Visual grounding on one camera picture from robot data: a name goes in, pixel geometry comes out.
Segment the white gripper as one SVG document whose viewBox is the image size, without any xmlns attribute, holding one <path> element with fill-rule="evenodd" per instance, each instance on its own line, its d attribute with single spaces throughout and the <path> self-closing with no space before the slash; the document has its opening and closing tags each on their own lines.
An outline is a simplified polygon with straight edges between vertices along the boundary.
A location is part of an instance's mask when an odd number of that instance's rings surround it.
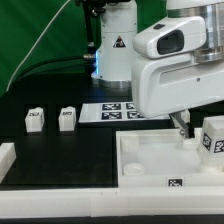
<svg viewBox="0 0 224 224">
<path fill-rule="evenodd" d="M 194 137 L 183 110 L 224 100 L 224 60 L 195 63 L 191 54 L 150 60 L 138 57 L 131 73 L 136 110 L 146 118 L 170 114 L 184 139 Z"/>
</svg>

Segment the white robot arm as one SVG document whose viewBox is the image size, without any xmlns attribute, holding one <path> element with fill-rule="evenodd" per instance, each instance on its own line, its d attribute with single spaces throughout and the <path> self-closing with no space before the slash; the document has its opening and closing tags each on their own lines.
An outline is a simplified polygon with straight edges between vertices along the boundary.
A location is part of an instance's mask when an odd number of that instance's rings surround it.
<svg viewBox="0 0 224 224">
<path fill-rule="evenodd" d="M 129 87 L 146 118 L 170 115 L 194 136 L 181 113 L 224 100 L 224 0 L 167 0 L 165 18 L 137 30 L 135 0 L 103 0 L 95 83 Z"/>
</svg>

